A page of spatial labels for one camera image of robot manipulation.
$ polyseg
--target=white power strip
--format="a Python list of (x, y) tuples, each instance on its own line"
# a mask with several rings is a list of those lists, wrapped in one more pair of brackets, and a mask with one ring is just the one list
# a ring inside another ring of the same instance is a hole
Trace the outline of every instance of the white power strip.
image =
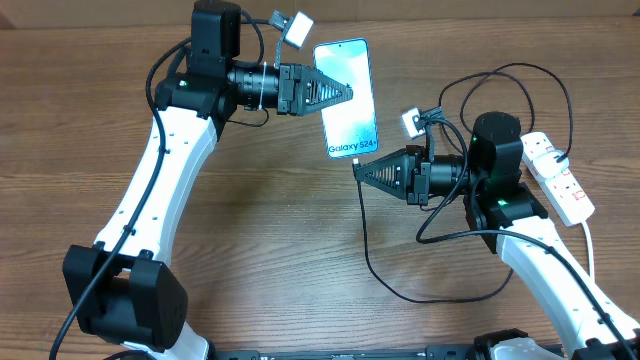
[(541, 132), (522, 136), (522, 161), (538, 181), (566, 226), (580, 224), (589, 218), (595, 207), (569, 170), (569, 160), (557, 163), (562, 155)]

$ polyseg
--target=wood grain surface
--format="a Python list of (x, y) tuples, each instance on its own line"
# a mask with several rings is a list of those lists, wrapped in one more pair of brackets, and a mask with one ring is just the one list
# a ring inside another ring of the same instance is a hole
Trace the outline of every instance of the wood grain surface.
[[(316, 22), (631, 16), (640, 0), (234, 0), (254, 18), (274, 9)], [(193, 0), (0, 0), (17, 29), (188, 25)]]
[[(71, 308), (61, 273), (69, 245), (92, 244), (119, 203), (146, 145), (151, 115), (144, 80), (189, 27), (0, 32), (0, 358), (44, 359)], [(276, 33), (265, 29), (266, 54)], [(640, 22), (637, 18), (434, 20), (321, 24), (285, 61), (312, 63), (313, 44), (369, 42), (381, 147), (367, 162), (410, 143), (400, 113), (437, 104), (450, 81), (512, 61), (556, 72), (576, 119), (571, 167), (597, 207), (589, 220), (597, 282), (640, 318)], [(244, 29), (245, 59), (257, 40)], [(568, 137), (557, 84), (514, 69), (536, 106), (536, 129), (557, 147)], [(452, 88), (445, 112), (459, 124), (472, 84)], [(529, 121), (518, 87), (490, 81), (474, 95), (469, 121), (502, 110)], [(236, 120), (260, 121), (239, 111)], [(438, 152), (450, 147), (438, 139)], [(319, 114), (273, 116), (253, 129), (229, 124), (204, 164), (176, 234), (172, 270), (189, 293), (188, 321), (219, 349), (260, 351), (419, 348), (469, 342), (518, 327), (557, 343), (549, 320), (514, 276), (495, 298), (466, 305), (413, 305), (369, 274), (350, 159), (329, 160)], [(564, 241), (586, 265), (584, 235)], [(373, 266), (415, 298), (475, 296), (508, 272), (479, 238), (424, 246), (425, 215), (365, 186)], [(429, 229), (466, 229), (456, 203)], [(74, 324), (63, 359), (118, 350)]]

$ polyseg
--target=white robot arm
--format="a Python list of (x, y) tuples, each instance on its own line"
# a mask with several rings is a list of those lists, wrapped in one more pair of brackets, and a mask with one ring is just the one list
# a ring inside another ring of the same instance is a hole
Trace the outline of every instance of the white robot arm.
[[(480, 115), (467, 150), (462, 135), (444, 119), (439, 107), (424, 112), (414, 108), (403, 119), (410, 134), (428, 136), (426, 146), (407, 145), (368, 164), (354, 161), (356, 181), (406, 200), (408, 205), (425, 206), (431, 197), (444, 197), (418, 231), (417, 242), (481, 235), (489, 250), (531, 290), (558, 331), (569, 358), (633, 359), (633, 348), (637, 351), (640, 346), (640, 325), (585, 273), (563, 244), (547, 211), (520, 182), (520, 121), (501, 112)], [(453, 130), (463, 156), (434, 155), (431, 126), (436, 124)], [(455, 195), (464, 195), (472, 231), (423, 238), (431, 220)], [(476, 338), (466, 358), (558, 357), (513, 329)]]
[[(158, 180), (133, 229), (135, 233), (132, 232), (119, 253), (137, 257), (142, 252), (148, 252), (149, 255), (153, 254), (151, 260), (170, 267), (173, 238), (184, 205), (202, 164), (215, 148), (218, 136), (213, 120), (197, 117), (194, 110), (168, 107), (159, 113), (167, 135), (167, 152)], [(102, 243), (104, 251), (111, 251), (118, 242), (123, 226), (129, 221), (149, 182), (157, 158), (158, 137), (154, 121), (149, 143), (129, 188), (111, 220), (94, 242)], [(186, 322), (175, 345), (163, 352), (153, 351), (148, 346), (135, 342), (125, 341), (123, 345), (144, 350), (153, 358), (161, 360), (204, 360), (209, 356), (210, 346)]]
[[(578, 272), (622, 336), (627, 340), (638, 337), (640, 324), (620, 310), (589, 277), (562, 242), (551, 219), (534, 216), (515, 220), (513, 225), (505, 230), (529, 236), (552, 246)], [(497, 252), (502, 261), (520, 276), (547, 314), (569, 359), (576, 350), (587, 348), (588, 344), (596, 339), (601, 344), (618, 341), (573, 276), (551, 254), (522, 239), (507, 235), (498, 236)], [(491, 349), (492, 356), (494, 359), (550, 359), (548, 356), (553, 355), (545, 353), (545, 350), (537, 346), (518, 345), (523, 342), (530, 343), (530, 340), (507, 340), (498, 343)]]

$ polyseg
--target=smartphone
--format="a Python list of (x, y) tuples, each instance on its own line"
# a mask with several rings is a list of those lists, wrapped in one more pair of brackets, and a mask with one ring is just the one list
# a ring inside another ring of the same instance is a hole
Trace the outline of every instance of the smartphone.
[(352, 39), (317, 45), (313, 49), (313, 61), (323, 74), (353, 89), (353, 99), (322, 109), (329, 158), (378, 150), (367, 42)]

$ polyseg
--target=black wire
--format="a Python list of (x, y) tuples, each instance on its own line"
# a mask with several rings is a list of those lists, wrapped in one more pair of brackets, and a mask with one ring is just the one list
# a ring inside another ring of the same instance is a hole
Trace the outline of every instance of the black wire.
[[(466, 81), (466, 80), (472, 79), (474, 77), (484, 76), (469, 91), (469, 93), (465, 97), (464, 101), (462, 102), (462, 106), (460, 107), (460, 121), (462, 122), (462, 125), (464, 125), (464, 127), (469, 132), (472, 132), (471, 129), (469, 129), (469, 127), (467, 126), (467, 124), (466, 124), (466, 122), (464, 120), (464, 108), (465, 108), (465, 106), (467, 104), (467, 101), (471, 97), (471, 94), (473, 94), (473, 92), (477, 88), (479, 88), (482, 84), (484, 84), (489, 77), (491, 77), (493, 75), (506, 74), (506, 73), (501, 73), (500, 70), (508, 68), (508, 67), (511, 67), (511, 66), (524, 66), (524, 67), (530, 67), (530, 68), (534, 68), (534, 69), (540, 70), (540, 71), (546, 73), (547, 75), (551, 76), (558, 83), (558, 85), (560, 85), (560, 88), (562, 88), (562, 92), (564, 93), (564, 97), (567, 100), (567, 110), (569, 112), (569, 144), (567, 145), (567, 151), (556, 160), (557, 162), (562, 162), (565, 158), (567, 158), (567, 156), (569, 156), (569, 152), (571, 151), (571, 146), (573, 144), (573, 106), (571, 105), (571, 97), (569, 96), (569, 91), (567, 90), (567, 88), (564, 85), (564, 83), (562, 82), (562, 80), (560, 80), (560, 78), (558, 78), (554, 73), (552, 73), (551, 71), (543, 68), (542, 66), (529, 64), (529, 63), (509, 63), (509, 64), (506, 64), (506, 65), (502, 65), (502, 66), (496, 68), (495, 70), (493, 70), (491, 72), (484, 73), (484, 75), (483, 75), (483, 73), (478, 73), (478, 74), (470, 75), (470, 76), (464, 77), (462, 79), (456, 80), (453, 83), (447, 85), (442, 90), (442, 92), (440, 93), (440, 98), (438, 99), (438, 106), (442, 105), (442, 96), (444, 95), (444, 92), (447, 91), (447, 89), (450, 88), (451, 86), (453, 86), (455, 84), (458, 84), (458, 83), (460, 83), (462, 81)], [(515, 80), (515, 78), (512, 78), (512, 80), (516, 81), (518, 83), (518, 85), (521, 85), (521, 83), (518, 80)], [(528, 131), (528, 132), (531, 132), (531, 131), (533, 131), (533, 126), (535, 124), (535, 116), (534, 116), (534, 112), (533, 112), (533, 103), (531, 102), (531, 98), (529, 97), (529, 94), (524, 89), (524, 86), (521, 85), (520, 87), (523, 89), (523, 92), (527, 96), (527, 100), (529, 101), (529, 108), (531, 109), (531, 126), (529, 127), (529, 131)], [(449, 141), (449, 143), (453, 146), (454, 149), (456, 149), (456, 151), (458, 151), (460, 153), (461, 152), (460, 149), (458, 149), (457, 146), (453, 143), (453, 141), (451, 140), (451, 137), (449, 137), (449, 134), (447, 133), (447, 130), (444, 128), (444, 126), (441, 126), (441, 128), (442, 128), (442, 131), (443, 131), (445, 137)]]
[[(253, 19), (253, 22), (258, 24), (258, 25), (270, 25), (269, 24), (269, 20), (267, 20), (267, 19)], [(241, 23), (244, 24), (244, 25), (251, 24), (247, 20), (242, 20)]]
[(462, 303), (470, 303), (470, 302), (477, 302), (477, 301), (487, 300), (487, 299), (497, 295), (500, 291), (502, 291), (502, 289), (505, 288), (505, 286), (507, 286), (507, 284), (509, 283), (509, 280), (511, 280), (511, 276), (513, 276), (513, 269), (511, 269), (509, 271), (509, 274), (507, 274), (507, 277), (504, 280), (504, 282), (502, 283), (502, 285), (500, 285), (500, 287), (497, 288), (495, 291), (493, 291), (492, 293), (486, 294), (486, 295), (472, 297), (472, 298), (415, 300), (415, 299), (411, 299), (409, 297), (406, 297), (406, 296), (398, 293), (391, 286), (389, 286), (386, 282), (384, 282), (384, 280), (382, 280), (380, 278), (380, 276), (378, 276), (378, 274), (375, 272), (375, 270), (373, 270), (373, 267), (371, 266), (371, 261), (369, 260), (369, 241), (368, 241), (368, 236), (367, 236), (367, 217), (366, 217), (366, 214), (365, 214), (365, 211), (364, 211), (364, 201), (362, 199), (362, 185), (361, 185), (360, 181), (357, 181), (357, 184), (358, 184), (358, 197), (360, 198), (360, 211), (362, 213), (362, 231), (363, 231), (363, 234), (364, 234), (363, 235), (363, 238), (364, 238), (364, 258), (365, 258), (365, 260), (367, 262), (367, 267), (369, 268), (369, 271), (371, 272), (371, 275), (373, 275), (373, 277), (375, 277), (376, 280), (378, 280), (378, 282), (380, 282), (380, 284), (382, 284), (384, 287), (386, 287), (387, 290), (391, 291), (391, 293), (393, 295), (399, 297), (402, 300), (405, 300), (405, 301), (408, 301), (408, 302), (414, 303), (414, 304), (440, 304), (440, 303), (462, 304)]
[(602, 306), (600, 306), (600, 304), (598, 303), (596, 298), (593, 296), (593, 294), (589, 290), (589, 287), (584, 282), (584, 280), (582, 280), (582, 277), (580, 277), (578, 272), (573, 268), (573, 266), (571, 266), (571, 264), (567, 261), (567, 259), (565, 259), (562, 255), (560, 255), (558, 253), (558, 251), (553, 246), (548, 246), (547, 244), (545, 244), (545, 243), (543, 243), (543, 242), (541, 242), (539, 240), (533, 239), (533, 238), (531, 238), (529, 236), (526, 236), (526, 235), (523, 235), (523, 234), (519, 234), (519, 233), (516, 233), (516, 232), (513, 232), (513, 231), (507, 231), (507, 230), (471, 230), (471, 231), (462, 231), (462, 232), (457, 232), (457, 233), (453, 233), (453, 234), (449, 234), (449, 235), (440, 236), (440, 237), (438, 237), (438, 239), (431, 239), (429, 241), (429, 243), (442, 242), (442, 241), (446, 241), (446, 240), (457, 239), (457, 238), (460, 238), (460, 237), (471, 236), (471, 235), (505, 235), (505, 236), (511, 236), (511, 237), (518, 238), (520, 240), (524, 240), (524, 241), (526, 241), (528, 243), (534, 244), (534, 245), (542, 248), (547, 253), (553, 255), (553, 257), (555, 257), (558, 261), (560, 261), (560, 263), (567, 269), (567, 271), (569, 271), (569, 273), (571, 274), (573, 279), (576, 281), (576, 283), (578, 284), (578, 286), (580, 287), (580, 289), (582, 290), (584, 295), (587, 297), (587, 300), (589, 300), (589, 303), (591, 303), (591, 305), (593, 306), (593, 309), (598, 313), (598, 316), (600, 316), (600, 319), (607, 325), (607, 328), (609, 328), (611, 333), (620, 342), (620, 345), (622, 346), (624, 351), (627, 353), (627, 356), (629, 357), (629, 359), (636, 360), (636, 356), (633, 354), (633, 351), (631, 350), (631, 348), (627, 344), (625, 338), (622, 336), (622, 334), (620, 334), (618, 329), (613, 325), (613, 322), (611, 321), (611, 318), (609, 317), (609, 314), (607, 314), (604, 311), (604, 309), (602, 308)]
[(267, 123), (267, 121), (269, 121), (269, 111), (266, 108), (262, 108), (262, 110), (264, 110), (265, 114), (267, 114), (267, 118), (264, 119), (264, 122), (262, 122), (261, 124), (249, 124), (249, 123), (244, 123), (241, 121), (233, 121), (233, 120), (227, 120), (227, 122), (242, 125), (242, 126), (248, 126), (248, 127), (263, 127)]
[[(438, 196), (437, 196), (437, 195), (433, 195), (433, 194), (432, 194), (432, 195), (429, 195), (429, 200), (431, 200), (431, 199), (433, 199), (433, 198), (436, 198), (436, 197), (438, 197)], [(457, 199), (457, 198), (458, 198), (458, 195), (456, 194), (456, 196), (454, 196), (453, 198), (451, 198), (451, 200), (449, 200), (449, 202), (448, 202), (448, 203), (447, 203), (447, 205), (445, 205), (445, 206), (449, 206), (449, 205), (451, 205), (451, 203), (452, 203), (452, 202), (454, 202), (454, 201), (456, 201), (456, 199)], [(437, 208), (437, 206), (434, 206), (434, 207), (430, 207), (430, 208), (423, 209), (423, 208), (422, 208), (423, 206), (424, 206), (424, 205), (420, 205), (420, 210), (422, 210), (422, 211), (424, 211), (424, 212), (432, 212), (433, 210), (435, 210), (435, 209)]]
[(160, 173), (160, 168), (162, 167), (162, 161), (164, 160), (164, 154), (166, 151), (165, 149), (166, 139), (165, 139), (164, 126), (162, 125), (162, 120), (160, 119), (160, 114), (158, 113), (158, 109), (156, 108), (154, 100), (151, 96), (151, 82), (153, 80), (153, 75), (155, 75), (160, 65), (162, 65), (162, 63), (165, 60), (167, 60), (169, 56), (171, 56), (173, 53), (175, 53), (178, 49), (180, 49), (184, 45), (188, 44), (190, 41), (191, 41), (191, 37), (188, 37), (183, 41), (181, 41), (180, 43), (178, 43), (176, 46), (172, 47), (169, 51), (167, 51), (164, 55), (162, 55), (162, 57), (160, 57), (158, 61), (156, 61), (156, 63), (151, 67), (151, 70), (149, 71), (149, 75), (147, 76), (147, 82), (145, 84), (145, 90), (146, 90), (146, 96), (147, 96), (147, 104), (149, 105), (149, 108), (151, 108), (151, 112), (153, 113), (153, 117), (156, 121), (158, 132), (160, 134), (160, 146), (158, 147), (158, 150), (159, 150), (158, 160), (156, 161), (156, 165), (153, 169), (153, 173), (151, 174), (151, 178), (149, 179), (149, 183), (147, 184), (147, 187), (145, 188), (144, 193), (140, 198), (140, 202), (138, 202), (138, 205), (136, 206), (133, 214), (131, 215), (131, 219), (129, 220), (129, 223), (127, 223), (127, 225), (124, 227), (124, 230), (122, 232), (122, 235), (120, 236), (120, 239), (118, 240), (116, 245), (113, 247), (113, 250), (111, 250), (111, 254), (109, 254), (105, 262), (102, 264), (102, 266), (96, 273), (96, 275), (91, 279), (91, 282), (89, 283), (89, 285), (87, 285), (87, 287), (84, 289), (84, 291), (82, 292), (82, 295), (80, 295), (80, 297), (78, 298), (78, 301), (73, 306), (73, 309), (71, 309), (71, 312), (69, 313), (66, 320), (62, 324), (62, 327), (60, 328), (60, 331), (58, 332), (58, 335), (56, 336), (56, 339), (54, 340), (53, 345), (51, 346), (51, 351), (49, 353), (50, 360), (55, 360), (58, 354), (58, 350), (60, 349), (60, 345), (62, 344), (62, 340), (64, 339), (64, 336), (67, 334), (67, 331), (69, 331), (69, 328), (73, 323), (73, 319), (78, 314), (78, 311), (80, 310), (80, 308), (84, 305), (85, 301), (89, 297), (89, 294), (93, 291), (93, 289), (96, 287), (98, 282), (102, 280), (102, 277), (107, 272), (109, 265), (113, 262), (113, 260), (115, 259), (115, 256), (118, 254), (118, 252), (124, 245), (125, 241), (127, 240), (127, 237), (133, 230), (133, 226), (138, 220), (138, 217), (140, 216), (140, 212), (142, 212), (142, 208), (144, 207), (144, 204), (147, 202), (147, 199), (151, 194), (151, 190), (153, 189), (153, 186), (155, 185), (156, 180), (158, 179), (158, 174)]
[(475, 203), (476, 191), (478, 190), (478, 185), (480, 185), (480, 182), (486, 178), (487, 178), (486, 175), (482, 177), (478, 177), (478, 180), (476, 180), (476, 182), (471, 187), (471, 194), (469, 194), (469, 203), (471, 204), (471, 214), (474, 217), (478, 216), (478, 210), (476, 209), (476, 203)]
[(143, 350), (125, 350), (125, 351), (121, 351), (119, 353), (113, 354), (111, 356), (108, 356), (108, 357), (104, 358), (103, 360), (120, 360), (120, 359), (125, 359), (128, 356), (136, 356), (136, 355), (142, 355), (145, 358), (148, 358), (146, 351), (143, 351)]
[[(447, 120), (432, 119), (432, 120), (430, 120), (430, 122), (431, 123), (440, 123), (441, 125), (447, 126), (456, 135), (456, 137), (458, 138), (458, 141), (460, 142), (460, 146), (462, 148), (463, 165), (462, 165), (461, 174), (466, 174), (467, 173), (467, 168), (469, 167), (469, 156), (468, 156), (468, 153), (467, 153), (467, 145), (465, 144), (464, 138), (462, 137), (462, 134), (460, 134), (460, 131), (455, 126), (453, 126), (453, 124), (448, 122)], [(429, 215), (427, 220), (425, 220), (425, 222), (420, 227), (420, 230), (418, 230), (418, 233), (416, 234), (416, 241), (420, 242), (419, 241), (420, 237), (422, 236), (422, 233), (425, 231), (427, 226), (429, 226), (429, 224), (431, 224), (433, 219), (436, 216), (438, 216), (438, 213), (440, 213), (440, 211), (447, 205), (447, 202), (450, 201), (454, 196), (456, 196), (456, 194), (458, 194), (458, 189), (462, 185), (462, 182), (463, 182), (464, 179), (465, 179), (464, 176), (460, 176), (458, 178), (458, 181), (456, 182), (456, 184), (453, 186), (453, 188), (449, 192), (449, 194), (447, 194), (447, 196), (444, 197), (442, 202), (440, 202), (440, 204), (435, 208), (435, 210), (433, 210), (433, 212), (431, 212), (431, 214)]]
[(258, 35), (258, 41), (260, 42), (260, 55), (258, 56), (258, 61), (252, 64), (252, 66), (258, 66), (260, 65), (260, 63), (262, 62), (262, 58), (264, 57), (264, 39), (262, 39), (262, 31), (260, 31), (260, 28), (258, 27), (256, 21), (253, 20), (248, 12), (246, 12), (245, 10), (240, 10), (240, 14), (242, 14), (242, 16), (247, 19), (247, 22), (251, 24), (251, 26), (253, 26), (253, 29), (256, 31), (256, 35)]
[[(520, 86), (520, 89), (522, 89), (522, 92), (524, 93), (524, 96), (526, 96), (527, 98), (527, 102), (529, 103), (529, 110), (531, 111), (531, 125), (529, 126), (529, 132), (533, 131), (533, 127), (535, 125), (536, 122), (536, 114), (535, 114), (535, 110), (533, 109), (533, 101), (531, 100), (531, 96), (529, 95), (529, 92), (527, 91), (527, 89), (525, 88), (524, 84), (522, 84), (522, 82), (520, 80), (518, 80), (515, 76), (511, 75), (511, 74), (507, 74), (507, 73), (503, 73), (503, 72), (499, 72), (498, 69), (494, 70), (494, 71), (484, 71), (484, 72), (480, 72), (477, 74), (473, 74), (473, 75), (469, 75), (469, 76), (465, 76), (463, 78), (460, 78), (452, 83), (450, 83), (449, 85), (445, 86), (444, 89), (442, 89), (442, 91), (440, 92), (440, 96), (438, 97), (438, 106), (442, 106), (442, 97), (444, 96), (444, 93), (452, 86), (459, 84), (461, 82), (467, 81), (469, 79), (473, 79), (473, 78), (477, 78), (480, 76), (484, 76), (483, 80), (486, 80), (489, 76), (492, 75), (498, 75), (498, 76), (504, 76), (507, 77), (511, 80), (513, 80), (516, 84), (518, 84), (518, 86)], [(471, 94), (473, 94), (473, 92), (475, 91), (475, 89), (477, 89), (480, 85), (476, 84), (476, 86), (474, 86), (473, 89), (471, 89), (471, 91), (467, 94), (467, 97), (465, 98), (464, 102), (462, 103), (462, 107), (460, 108), (460, 121), (462, 121), (462, 125), (465, 127), (465, 129), (467, 129), (467, 131), (469, 131), (470, 133), (473, 132), (469, 126), (467, 126), (466, 122), (464, 121), (464, 117), (463, 117), (463, 112), (464, 112), (464, 106), (467, 102), (467, 100), (469, 99), (469, 97), (471, 96)], [(447, 132), (447, 130), (445, 129), (444, 125), (441, 125), (440, 128), (442, 129), (442, 132), (444, 134), (444, 136), (447, 138), (447, 140), (449, 141), (449, 144), (451, 144), (451, 146), (453, 146), (453, 148), (458, 152), (458, 153), (462, 153), (462, 150), (459, 149), (456, 144), (453, 142), (453, 140), (451, 139), (451, 137), (449, 136), (449, 133)]]
[[(560, 156), (556, 161), (557, 162), (562, 162), (564, 159), (567, 158), (567, 156), (569, 156), (569, 152), (571, 151), (571, 145), (573, 144), (573, 106), (571, 105), (571, 97), (569, 97), (569, 91), (567, 90), (567, 88), (564, 86), (564, 83), (562, 82), (562, 80), (560, 80), (559, 77), (556, 76), (556, 74), (552, 73), (551, 71), (543, 68), (542, 66), (538, 66), (538, 65), (534, 65), (534, 64), (529, 64), (529, 63), (509, 63), (506, 65), (502, 65), (499, 68), (497, 68), (494, 71), (498, 71), (498, 70), (502, 70), (511, 66), (524, 66), (524, 67), (530, 67), (530, 68), (534, 68), (537, 70), (540, 70), (544, 73), (546, 73), (547, 75), (551, 76), (557, 83), (558, 85), (560, 85), (560, 88), (562, 88), (562, 92), (564, 93), (564, 97), (567, 100), (567, 110), (569, 111), (569, 144), (567, 145), (567, 151), (565, 151), (564, 155)], [(486, 80), (482, 79), (480, 80), (478, 83), (484, 82)]]

